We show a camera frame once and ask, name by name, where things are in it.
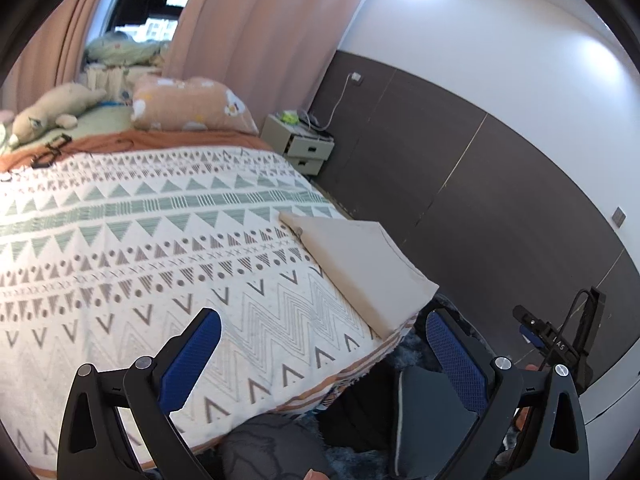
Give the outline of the pink curtain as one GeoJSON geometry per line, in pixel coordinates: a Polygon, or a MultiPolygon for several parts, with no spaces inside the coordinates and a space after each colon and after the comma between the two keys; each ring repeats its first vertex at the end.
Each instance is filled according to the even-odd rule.
{"type": "MultiPolygon", "coordinates": [[[[188,0],[163,66],[166,77],[230,87],[256,120],[311,104],[362,0],[188,0]]],[[[36,1],[36,26],[1,73],[1,106],[18,112],[74,80],[106,0],[36,1]]]]}

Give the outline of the grey wall switch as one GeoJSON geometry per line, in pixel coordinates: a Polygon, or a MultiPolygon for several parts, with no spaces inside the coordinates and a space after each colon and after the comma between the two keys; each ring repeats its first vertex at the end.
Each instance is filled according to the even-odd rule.
{"type": "Polygon", "coordinates": [[[626,220],[625,211],[622,208],[617,207],[612,214],[612,222],[616,228],[620,228],[626,220]]]}

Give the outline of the rust orange bed sheet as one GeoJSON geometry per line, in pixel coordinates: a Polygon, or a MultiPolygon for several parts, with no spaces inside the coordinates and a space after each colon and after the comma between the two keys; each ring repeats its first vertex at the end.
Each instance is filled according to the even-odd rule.
{"type": "Polygon", "coordinates": [[[1,156],[1,171],[8,172],[22,167],[47,167],[76,154],[113,154],[138,151],[169,150],[170,148],[194,148],[194,146],[235,146],[271,151],[270,146],[258,136],[237,131],[143,131],[128,130],[95,134],[72,139],[61,133],[53,140],[21,148],[17,152],[1,156]]]}

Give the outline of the green floral blanket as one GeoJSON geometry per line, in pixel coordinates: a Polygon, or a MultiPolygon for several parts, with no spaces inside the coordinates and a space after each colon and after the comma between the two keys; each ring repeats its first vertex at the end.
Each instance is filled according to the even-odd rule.
{"type": "Polygon", "coordinates": [[[85,59],[107,67],[163,66],[169,47],[166,40],[139,42],[126,32],[107,32],[87,44],[85,59]]]}

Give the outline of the orange floral pillow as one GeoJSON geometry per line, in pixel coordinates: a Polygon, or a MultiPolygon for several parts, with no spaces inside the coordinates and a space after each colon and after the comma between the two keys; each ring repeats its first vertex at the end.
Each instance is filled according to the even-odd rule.
{"type": "Polygon", "coordinates": [[[258,135],[245,103],[225,84],[146,75],[134,86],[131,123],[156,131],[236,131],[258,135]]]}

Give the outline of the cream nightstand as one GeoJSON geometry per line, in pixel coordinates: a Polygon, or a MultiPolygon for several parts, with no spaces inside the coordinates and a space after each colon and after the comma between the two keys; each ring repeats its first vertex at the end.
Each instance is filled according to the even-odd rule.
{"type": "Polygon", "coordinates": [[[318,176],[335,145],[330,136],[320,136],[300,125],[288,125],[274,115],[265,119],[260,138],[300,174],[311,177],[318,176]]]}

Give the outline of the dark fluffy rug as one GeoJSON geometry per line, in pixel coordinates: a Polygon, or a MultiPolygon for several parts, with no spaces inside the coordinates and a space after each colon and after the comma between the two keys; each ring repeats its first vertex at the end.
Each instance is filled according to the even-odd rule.
{"type": "Polygon", "coordinates": [[[385,477],[399,479],[393,472],[398,379],[412,366],[445,374],[463,406],[477,414],[457,453],[434,479],[489,478],[518,406],[522,374],[508,358],[488,351],[464,316],[440,299],[418,313],[413,328],[389,356],[316,415],[330,455],[381,455],[385,477]]]}

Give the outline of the beige plush toy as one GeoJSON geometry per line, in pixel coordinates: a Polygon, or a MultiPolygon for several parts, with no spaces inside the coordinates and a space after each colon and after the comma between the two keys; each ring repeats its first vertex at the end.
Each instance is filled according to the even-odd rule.
{"type": "Polygon", "coordinates": [[[80,115],[102,103],[106,97],[105,89],[91,90],[77,82],[60,84],[15,116],[6,145],[14,150],[40,139],[51,129],[73,129],[80,115]]]}

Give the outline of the patterned white bedspread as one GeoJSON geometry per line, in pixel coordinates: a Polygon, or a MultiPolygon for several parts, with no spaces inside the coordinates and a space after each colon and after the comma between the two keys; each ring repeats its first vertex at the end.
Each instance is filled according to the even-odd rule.
{"type": "Polygon", "coordinates": [[[76,370],[130,366],[203,308],[224,334],[184,408],[193,451],[256,415],[326,408],[399,344],[372,332],[281,212],[337,210],[282,156],[198,146],[1,178],[1,420],[53,477],[76,370]]]}

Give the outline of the green object on nightstand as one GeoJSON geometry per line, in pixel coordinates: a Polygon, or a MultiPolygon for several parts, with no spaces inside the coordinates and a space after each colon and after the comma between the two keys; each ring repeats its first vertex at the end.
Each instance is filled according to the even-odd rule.
{"type": "Polygon", "coordinates": [[[280,121],[288,125],[297,125],[299,117],[295,110],[284,110],[280,114],[280,121]]]}

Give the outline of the beige large garment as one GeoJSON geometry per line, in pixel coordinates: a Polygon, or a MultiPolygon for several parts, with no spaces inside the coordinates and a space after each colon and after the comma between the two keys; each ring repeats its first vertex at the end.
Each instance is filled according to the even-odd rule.
{"type": "Polygon", "coordinates": [[[373,221],[303,217],[280,221],[299,238],[322,271],[372,330],[386,339],[418,314],[439,286],[373,221]]]}

